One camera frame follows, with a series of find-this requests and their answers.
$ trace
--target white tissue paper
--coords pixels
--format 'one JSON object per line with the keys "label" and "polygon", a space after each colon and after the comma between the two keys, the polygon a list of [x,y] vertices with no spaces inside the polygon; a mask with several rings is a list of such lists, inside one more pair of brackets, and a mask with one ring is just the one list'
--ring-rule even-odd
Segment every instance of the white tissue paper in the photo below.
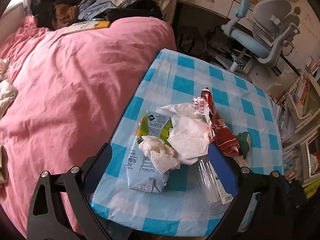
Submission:
{"label": "white tissue paper", "polygon": [[162,106],[157,112],[171,117],[173,128],[169,131],[168,142],[181,164],[192,165],[198,157],[207,154],[210,127],[194,104]]}
{"label": "white tissue paper", "polygon": [[180,168],[180,162],[174,157],[173,149],[164,140],[155,136],[142,136],[139,149],[149,157],[154,167],[162,174],[167,170]]}

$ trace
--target cable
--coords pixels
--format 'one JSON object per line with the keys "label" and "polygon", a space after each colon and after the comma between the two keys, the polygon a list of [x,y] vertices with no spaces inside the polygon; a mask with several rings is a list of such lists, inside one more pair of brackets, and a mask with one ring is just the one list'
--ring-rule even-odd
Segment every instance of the cable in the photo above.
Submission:
{"label": "cable", "polygon": [[293,51],[293,44],[292,44],[292,42],[291,41],[289,41],[289,44],[291,45],[291,50],[290,50],[290,52],[287,54],[287,55],[284,55],[283,54],[283,56],[289,56],[290,54],[291,54],[291,52]]}

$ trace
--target blue and white tablecloth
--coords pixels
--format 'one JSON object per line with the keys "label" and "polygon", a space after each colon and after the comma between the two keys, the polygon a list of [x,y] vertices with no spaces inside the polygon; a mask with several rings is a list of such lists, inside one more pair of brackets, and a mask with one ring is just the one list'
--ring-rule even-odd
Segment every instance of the blue and white tablecloth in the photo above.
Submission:
{"label": "blue and white tablecloth", "polygon": [[[282,147],[273,105],[251,83],[202,60],[163,49],[139,85],[111,140],[113,156],[91,200],[100,216],[124,226],[169,236],[206,236],[223,214],[210,214],[199,190],[197,166],[182,165],[170,173],[161,194],[128,188],[126,166],[130,135],[146,110],[192,102],[201,90],[212,90],[217,110],[234,133],[248,131],[252,152],[246,161],[252,171],[282,171]],[[241,228],[246,227],[256,205],[252,198]]]}

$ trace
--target brown fur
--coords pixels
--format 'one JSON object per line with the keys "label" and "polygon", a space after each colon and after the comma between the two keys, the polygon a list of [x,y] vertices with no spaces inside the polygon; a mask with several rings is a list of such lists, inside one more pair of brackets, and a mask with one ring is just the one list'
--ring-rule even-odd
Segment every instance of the brown fur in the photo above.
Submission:
{"label": "brown fur", "polygon": [[54,7],[52,26],[55,30],[70,26],[75,23],[78,17],[78,6],[58,4]]}

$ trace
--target blue armrest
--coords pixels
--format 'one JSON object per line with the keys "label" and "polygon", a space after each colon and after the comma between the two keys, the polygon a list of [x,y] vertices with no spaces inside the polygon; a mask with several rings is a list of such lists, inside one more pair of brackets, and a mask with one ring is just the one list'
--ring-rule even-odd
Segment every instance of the blue armrest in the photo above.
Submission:
{"label": "blue armrest", "polygon": [[250,7],[250,0],[242,0],[241,7],[239,9],[236,9],[236,8],[233,9],[232,13],[239,18],[243,18],[246,16],[249,10],[249,7]]}

